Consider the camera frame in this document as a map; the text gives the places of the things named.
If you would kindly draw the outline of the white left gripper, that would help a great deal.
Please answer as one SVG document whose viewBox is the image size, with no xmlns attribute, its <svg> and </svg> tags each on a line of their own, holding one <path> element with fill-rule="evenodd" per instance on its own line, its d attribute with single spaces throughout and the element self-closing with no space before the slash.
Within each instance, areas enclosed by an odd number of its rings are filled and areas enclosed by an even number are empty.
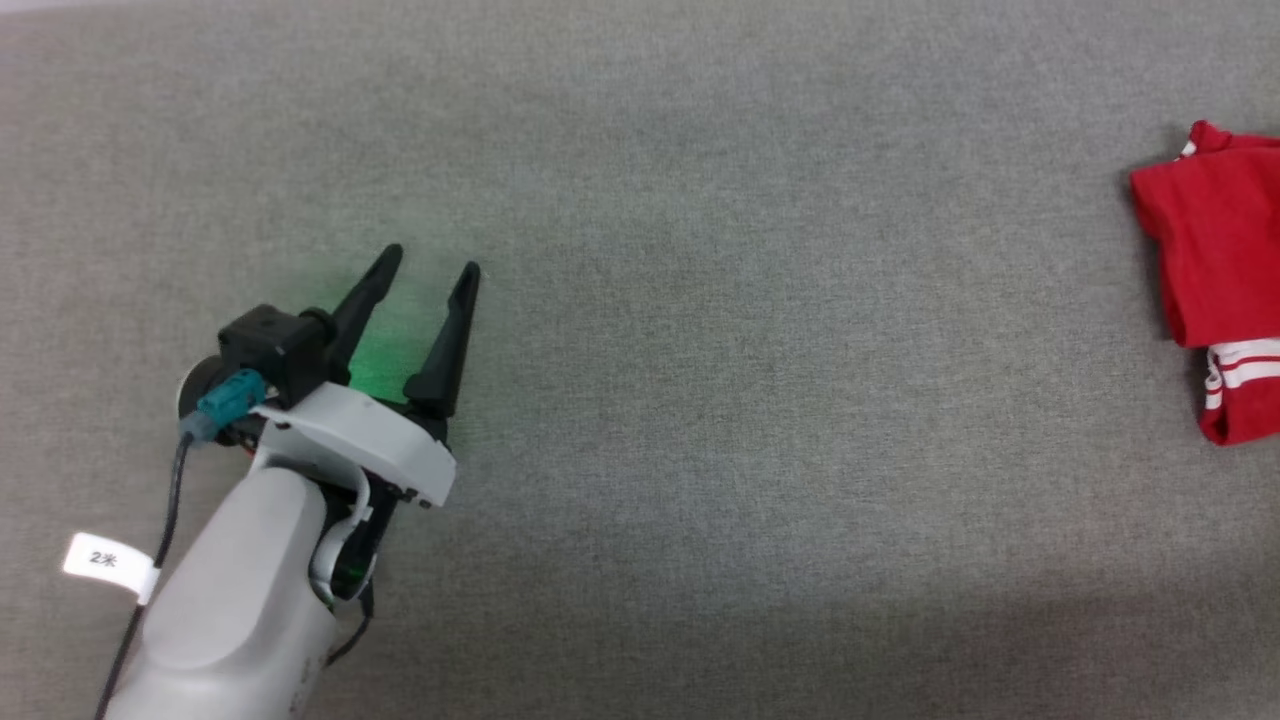
<svg viewBox="0 0 1280 720">
<path fill-rule="evenodd" d="M 364 275 L 323 314 L 326 380 L 288 410 L 257 406 L 266 421 L 252 471 L 287 473 L 320 500 L 321 528 L 308 559 L 308 579 L 329 606 L 360 596 L 372 579 L 381 539 L 401 503 L 440 507 L 457 475 L 444 443 L 375 398 L 351 389 L 349 364 L 404 256 L 383 249 Z M 430 352 L 402 389 L 412 414 L 454 415 L 477 306 L 481 268 L 465 265 L 447 300 L 447 316 Z"/>
</svg>

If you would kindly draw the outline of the red garment with white stripes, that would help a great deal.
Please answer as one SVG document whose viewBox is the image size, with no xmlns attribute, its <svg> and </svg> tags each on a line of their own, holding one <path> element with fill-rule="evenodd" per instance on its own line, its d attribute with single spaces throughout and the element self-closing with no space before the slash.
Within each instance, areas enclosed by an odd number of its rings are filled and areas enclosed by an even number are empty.
<svg viewBox="0 0 1280 720">
<path fill-rule="evenodd" d="M 1199 428 L 1219 446 L 1280 434 L 1280 136 L 1194 123 L 1130 173 L 1172 341 L 1206 360 Z"/>
</svg>

